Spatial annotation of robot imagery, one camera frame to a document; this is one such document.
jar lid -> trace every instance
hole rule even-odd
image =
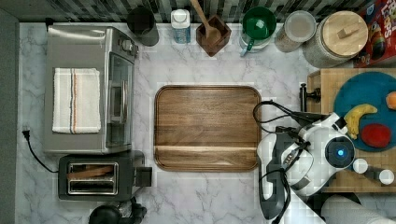
[[[364,159],[356,159],[353,161],[352,167],[356,173],[364,174],[367,171],[369,164],[367,164],[367,161]]]
[[[368,29],[364,19],[351,11],[329,16],[322,28],[324,45],[340,56],[354,56],[366,45]]]
[[[183,9],[178,9],[174,13],[174,19],[177,22],[183,22],[187,18],[187,13]]]
[[[393,180],[395,179],[395,175],[391,170],[383,170],[381,173],[379,173],[379,180],[381,183],[384,185],[389,185],[393,183]]]
[[[292,12],[285,21],[286,35],[295,42],[309,40],[317,30],[315,18],[307,11]]]

wooden lid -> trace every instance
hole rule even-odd
[[[353,56],[366,45],[368,29],[364,19],[351,11],[339,11],[327,18],[322,28],[324,45],[340,56]]]

dish towel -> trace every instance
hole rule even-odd
[[[99,99],[99,71],[95,68],[55,68],[52,130],[98,133]]]

backsplash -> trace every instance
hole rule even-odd
[[[48,0],[70,21],[126,22],[128,13],[138,6],[150,8],[158,23],[170,22],[171,11],[185,8],[192,22],[201,22],[190,0]],[[268,7],[282,22],[295,10],[310,12],[317,21],[339,10],[358,12],[370,0],[198,0],[206,16],[218,14],[226,22],[239,22],[252,7]]]

kitchen counter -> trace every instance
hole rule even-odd
[[[113,23],[130,35],[126,24]],[[248,85],[263,100],[299,110],[299,84],[317,68],[309,65],[301,49],[292,53],[278,51],[272,43],[263,51],[240,58],[240,25],[233,30],[228,45],[210,58],[195,41],[179,45],[173,40],[169,24],[158,24],[160,42],[140,47],[134,76],[134,148],[142,150],[147,165],[153,167],[153,187],[137,193],[137,200],[148,213],[143,223],[265,223],[258,202],[258,169],[248,173],[183,173],[161,170],[153,159],[153,107],[157,90],[168,84]],[[88,223],[88,216],[99,203],[60,201],[57,175],[45,171],[32,157],[21,130],[31,130],[31,142],[39,158],[53,170],[59,156],[42,153],[44,123],[44,77],[47,35],[44,23],[21,23],[16,223]],[[278,115],[273,108],[264,110],[264,118]],[[295,125],[290,119],[277,124]],[[382,207],[388,198],[373,204]]]

